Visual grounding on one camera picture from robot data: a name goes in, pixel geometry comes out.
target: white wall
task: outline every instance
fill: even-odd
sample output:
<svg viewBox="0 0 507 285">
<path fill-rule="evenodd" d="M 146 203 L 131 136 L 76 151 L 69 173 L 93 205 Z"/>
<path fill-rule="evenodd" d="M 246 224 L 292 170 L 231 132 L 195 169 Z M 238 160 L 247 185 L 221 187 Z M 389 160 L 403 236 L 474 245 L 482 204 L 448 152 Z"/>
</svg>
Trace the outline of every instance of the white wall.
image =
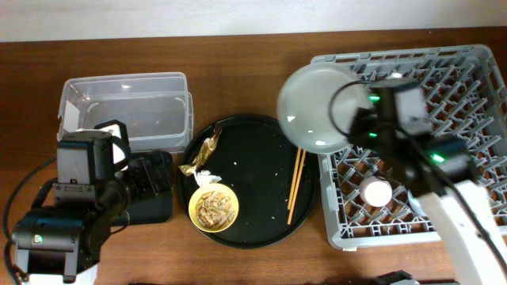
<svg viewBox="0 0 507 285">
<path fill-rule="evenodd" d="M 0 0 L 0 41 L 492 25 L 506 0 Z"/>
</svg>

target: yellow bowl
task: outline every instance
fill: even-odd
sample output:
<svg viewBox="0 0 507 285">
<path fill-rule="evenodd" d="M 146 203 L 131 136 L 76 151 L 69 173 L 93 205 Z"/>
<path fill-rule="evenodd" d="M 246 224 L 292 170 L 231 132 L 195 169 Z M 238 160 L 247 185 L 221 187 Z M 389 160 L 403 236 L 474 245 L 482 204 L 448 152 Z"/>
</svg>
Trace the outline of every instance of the yellow bowl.
<svg viewBox="0 0 507 285">
<path fill-rule="evenodd" d="M 203 227 L 199 221 L 197 220 L 197 210 L 196 210 L 196 205 L 197 205 L 197 201 L 199 201 L 200 197 L 203 195 L 203 194 L 206 194 L 208 192 L 215 192 L 215 191 L 218 191 L 218 192 L 221 192 L 223 193 L 225 196 L 231 198 L 231 202 L 232 202 L 232 207 L 234 207 L 234 217 L 232 219 L 231 222 L 229 222 L 228 224 L 226 224 L 225 226 L 223 226 L 222 228 L 220 229 L 217 229 L 217 230 L 212 230 L 212 229 L 207 229 L 205 227 Z M 193 194 L 192 194 L 192 197 L 190 198 L 190 202 L 189 202 L 189 215 L 190 215 L 190 220 L 192 220 L 194 226 L 196 226 L 199 230 L 202 230 L 202 231 L 205 231 L 207 233 L 218 233 L 218 232 L 221 232 L 225 229 L 227 229 L 229 226 L 231 226 L 233 224 L 233 222 L 236 220 L 236 218 L 238 217 L 238 212 L 239 212 L 239 202 L 238 202 L 238 197 L 236 197 L 236 194 L 234 193 L 234 191 L 232 191 L 230 188 L 228 188 L 226 185 L 224 184 L 220 184 L 220 183 L 210 183 L 210 184 L 207 184 L 199 189 L 197 189 Z"/>
</svg>

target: clear plastic container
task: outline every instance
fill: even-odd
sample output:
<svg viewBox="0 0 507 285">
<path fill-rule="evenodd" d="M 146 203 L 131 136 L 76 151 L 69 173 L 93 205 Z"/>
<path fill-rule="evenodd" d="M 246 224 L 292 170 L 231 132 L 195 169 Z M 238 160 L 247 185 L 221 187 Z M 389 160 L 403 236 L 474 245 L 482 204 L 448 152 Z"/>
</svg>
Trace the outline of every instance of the clear plastic container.
<svg viewBox="0 0 507 285">
<path fill-rule="evenodd" d="M 136 150 L 182 152 L 193 136 L 192 95 L 181 72 L 74 78 L 65 82 L 57 139 L 110 120 L 127 125 Z"/>
</svg>

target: black round tray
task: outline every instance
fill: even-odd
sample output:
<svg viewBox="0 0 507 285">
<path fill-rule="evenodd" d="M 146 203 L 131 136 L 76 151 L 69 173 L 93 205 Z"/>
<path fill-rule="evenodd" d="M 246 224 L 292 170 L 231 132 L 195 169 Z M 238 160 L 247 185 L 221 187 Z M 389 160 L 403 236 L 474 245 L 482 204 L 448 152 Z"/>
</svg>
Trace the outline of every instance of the black round tray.
<svg viewBox="0 0 507 285">
<path fill-rule="evenodd" d="M 318 193 L 318 160 L 307 154 L 301 175 L 292 224 L 287 224 L 288 196 L 297 148 L 282 133 L 278 122 L 267 116 L 238 115 L 204 129 L 190 142 L 180 164 L 195 157 L 202 142 L 212 136 L 215 124 L 223 127 L 219 144 L 201 170 L 222 177 L 238 197 L 239 213 L 227 230 L 202 232 L 214 241 L 241 249 L 271 245 L 298 229 L 310 214 Z M 193 176 L 177 171 L 181 205 L 189 215 L 189 201 L 199 188 Z"/>
</svg>

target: gray dish rack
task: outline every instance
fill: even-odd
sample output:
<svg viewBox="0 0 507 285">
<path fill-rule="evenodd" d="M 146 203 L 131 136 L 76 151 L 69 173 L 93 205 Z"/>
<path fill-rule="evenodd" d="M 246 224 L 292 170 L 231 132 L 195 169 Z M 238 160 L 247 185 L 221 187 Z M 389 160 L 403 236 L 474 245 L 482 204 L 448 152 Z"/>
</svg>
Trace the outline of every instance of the gray dish rack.
<svg viewBox="0 0 507 285">
<path fill-rule="evenodd" d="M 507 234 L 507 89 L 487 46 L 320 55 L 311 60 L 324 62 L 348 67 L 361 79 L 379 80 L 393 73 L 416 78 L 426 94 L 434 134 L 467 141 L 497 224 Z M 319 162 L 326 230 L 333 247 L 356 250 L 440 240 L 431 221 L 411 210 L 407 189 L 390 178 L 392 170 L 374 152 L 350 145 L 319 155 Z M 393 199 L 385 207 L 370 207 L 359 197 L 359 183 L 373 174 L 391 182 Z"/>
</svg>

